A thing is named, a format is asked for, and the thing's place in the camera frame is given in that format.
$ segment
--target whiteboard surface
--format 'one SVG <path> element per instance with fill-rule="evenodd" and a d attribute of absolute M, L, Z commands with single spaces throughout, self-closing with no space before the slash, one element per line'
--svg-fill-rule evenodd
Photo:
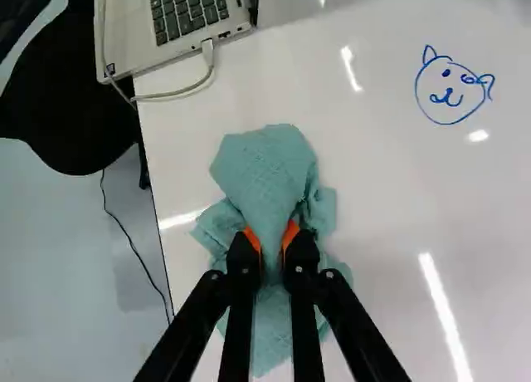
<path fill-rule="evenodd" d="M 222 198 L 208 166 L 223 135 L 293 123 L 338 190 L 327 250 L 412 379 L 529 380 L 527 0 L 321 3 L 220 47 L 207 90 L 139 107 L 174 305 L 207 267 L 188 232 Z M 203 68 L 191 58 L 135 88 Z M 221 348 L 214 335 L 195 380 L 216 378 Z M 331 336 L 323 357 L 327 380 L 349 380 Z M 292 380 L 291 365 L 263 380 Z"/>

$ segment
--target blue marker drawing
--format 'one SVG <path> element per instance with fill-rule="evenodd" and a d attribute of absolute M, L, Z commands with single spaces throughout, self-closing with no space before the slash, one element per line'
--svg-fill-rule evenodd
<path fill-rule="evenodd" d="M 454 125 L 492 100 L 494 75 L 477 76 L 450 56 L 439 56 L 426 45 L 422 68 L 415 78 L 415 97 L 424 115 L 438 125 Z"/>

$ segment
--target laptop keyboard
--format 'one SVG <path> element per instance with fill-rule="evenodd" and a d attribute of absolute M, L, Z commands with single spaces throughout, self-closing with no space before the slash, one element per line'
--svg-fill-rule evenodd
<path fill-rule="evenodd" d="M 151 0 L 157 46 L 229 18 L 225 0 Z"/>

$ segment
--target teal towel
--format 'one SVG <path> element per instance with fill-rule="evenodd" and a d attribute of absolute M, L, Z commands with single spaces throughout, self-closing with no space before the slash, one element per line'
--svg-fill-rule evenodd
<path fill-rule="evenodd" d="M 192 235 L 226 271 L 225 256 L 237 231 L 249 225 L 262 246 L 265 280 L 256 298 L 251 370 L 260 377 L 291 356 L 290 299 L 280 280 L 280 241 L 290 218 L 320 239 L 335 229 L 335 190 L 319 186 L 317 159 L 292 125 L 226 135 L 210 174 L 227 195 L 197 219 Z M 321 269 L 346 265 L 321 252 Z M 316 311 L 321 339 L 325 319 Z M 228 312 L 217 327 L 225 335 Z"/>

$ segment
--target gray floor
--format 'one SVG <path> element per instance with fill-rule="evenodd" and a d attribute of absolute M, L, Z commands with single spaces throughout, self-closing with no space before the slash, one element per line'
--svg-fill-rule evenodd
<path fill-rule="evenodd" d="M 4 60 L 0 91 L 24 43 L 64 1 L 54 0 Z M 130 382 L 167 322 L 161 297 L 103 210 L 101 173 L 58 174 L 26 144 L 5 139 L 0 165 L 0 380 Z M 105 174 L 108 208 L 170 312 L 153 200 L 138 180 L 134 146 Z"/>

